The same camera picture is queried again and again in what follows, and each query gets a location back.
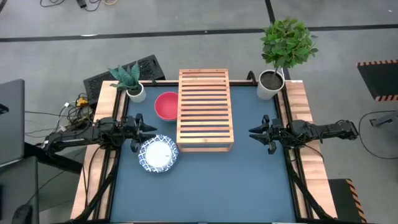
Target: soil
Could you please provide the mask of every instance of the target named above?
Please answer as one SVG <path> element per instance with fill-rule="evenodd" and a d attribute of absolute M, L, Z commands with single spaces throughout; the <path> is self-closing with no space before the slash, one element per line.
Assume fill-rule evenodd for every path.
<path fill-rule="evenodd" d="M 282 78 L 277 74 L 274 75 L 274 72 L 266 72 L 262 74 L 260 82 L 269 90 L 277 90 L 283 84 Z"/>
<path fill-rule="evenodd" d="M 138 89 L 137 90 L 128 90 L 129 94 L 132 95 L 132 96 L 138 95 L 141 91 L 142 91 L 141 85 L 138 85 Z"/>

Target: wooden table frame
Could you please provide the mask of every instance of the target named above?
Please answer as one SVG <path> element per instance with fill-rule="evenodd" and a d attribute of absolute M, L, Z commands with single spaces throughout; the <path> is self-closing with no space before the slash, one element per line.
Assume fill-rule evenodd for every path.
<path fill-rule="evenodd" d="M 158 81 L 140 81 L 144 86 L 178 86 L 176 80 L 158 80 Z M 128 97 L 125 92 L 116 91 L 115 88 L 111 87 L 111 83 L 116 81 L 105 81 L 101 87 L 101 93 L 99 94 L 98 105 L 95 113 L 94 120 L 101 119 L 108 116 L 113 116 L 117 120 L 121 120 L 127 110 Z M 257 85 L 255 79 L 252 80 L 230 80 L 229 84 L 234 85 Z M 305 121 L 312 122 L 312 116 L 305 94 L 305 89 L 302 81 L 286 80 L 285 88 L 280 91 L 275 97 L 275 105 L 277 108 L 277 114 L 279 118 L 283 120 L 286 125 L 289 117 L 293 119 L 302 119 Z M 320 151 L 318 141 L 312 141 L 307 143 L 309 146 Z M 93 158 L 98 145 L 90 145 L 87 147 L 83 168 L 86 174 L 90 161 Z M 326 176 L 325 166 L 322 158 L 311 149 L 304 147 L 295 154 L 290 151 L 290 154 L 285 153 L 285 157 L 293 157 L 294 169 L 300 175 L 301 178 L 305 178 L 305 183 L 308 190 L 316 199 L 316 201 L 322 206 L 322 208 L 332 217 L 337 217 L 333 198 Z M 95 157 L 92 159 L 92 167 L 90 173 L 90 188 L 88 189 L 88 201 L 90 201 L 94 194 L 97 192 L 101 181 L 109 173 L 115 159 L 115 152 L 106 152 L 105 150 L 99 150 Z M 292 193 L 292 201 L 294 203 L 295 217 L 298 218 L 317 218 L 316 214 L 308 207 L 306 200 L 304 200 L 301 191 L 290 179 L 290 190 Z M 89 219 L 105 219 L 109 220 L 111 203 L 113 199 L 114 184 L 116 180 L 108 187 L 104 193 L 101 203 L 97 206 L 96 210 L 91 214 Z M 71 218 L 79 216 L 79 214 L 85 208 L 85 187 L 83 180 L 83 171 L 80 175 L 78 188 L 76 191 L 75 202 L 73 204 Z"/>

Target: green leafy plant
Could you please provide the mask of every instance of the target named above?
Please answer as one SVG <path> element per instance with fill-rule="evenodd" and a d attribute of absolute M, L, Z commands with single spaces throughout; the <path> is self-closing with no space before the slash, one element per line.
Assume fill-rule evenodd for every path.
<path fill-rule="evenodd" d="M 118 90 L 129 90 L 132 92 L 138 91 L 139 90 L 139 66 L 138 62 L 132 66 L 130 69 L 130 66 L 127 66 L 127 70 L 122 68 L 122 66 L 118 66 L 116 69 L 110 69 L 109 72 L 112 74 L 112 76 L 119 80 L 118 84 L 111 84 L 111 86 L 117 88 Z"/>
<path fill-rule="evenodd" d="M 273 25 L 264 29 L 262 57 L 266 63 L 273 63 L 276 73 L 278 68 L 292 68 L 296 64 L 303 64 L 310 55 L 315 56 L 318 49 L 313 48 L 310 31 L 303 22 L 296 19 L 275 21 Z"/>

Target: red bowl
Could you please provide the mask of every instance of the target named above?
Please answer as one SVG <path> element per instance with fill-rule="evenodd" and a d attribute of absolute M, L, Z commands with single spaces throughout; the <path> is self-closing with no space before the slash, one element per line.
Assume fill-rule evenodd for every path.
<path fill-rule="evenodd" d="M 177 119 L 178 95 L 174 92 L 165 92 L 155 100 L 156 114 L 165 121 Z"/>

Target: potted plant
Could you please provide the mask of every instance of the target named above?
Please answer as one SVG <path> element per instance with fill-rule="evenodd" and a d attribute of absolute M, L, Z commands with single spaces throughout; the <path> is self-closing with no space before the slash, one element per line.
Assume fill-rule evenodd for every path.
<path fill-rule="evenodd" d="M 109 69 L 112 76 L 119 80 L 118 84 L 111 84 L 111 86 L 116 87 L 118 90 L 125 90 L 130 100 L 139 103 L 142 102 L 147 96 L 144 86 L 139 83 L 139 66 L 138 62 L 132 66 L 127 66 L 125 70 L 122 66 L 118 66 L 117 69 Z"/>
<path fill-rule="evenodd" d="M 264 29 L 262 40 L 262 57 L 266 63 L 273 63 L 275 70 L 265 70 L 260 74 L 257 95 L 263 100 L 271 99 L 285 84 L 285 78 L 278 72 L 279 68 L 292 68 L 303 64 L 311 54 L 315 56 L 318 49 L 313 48 L 310 31 L 304 23 L 296 19 L 275 21 Z"/>

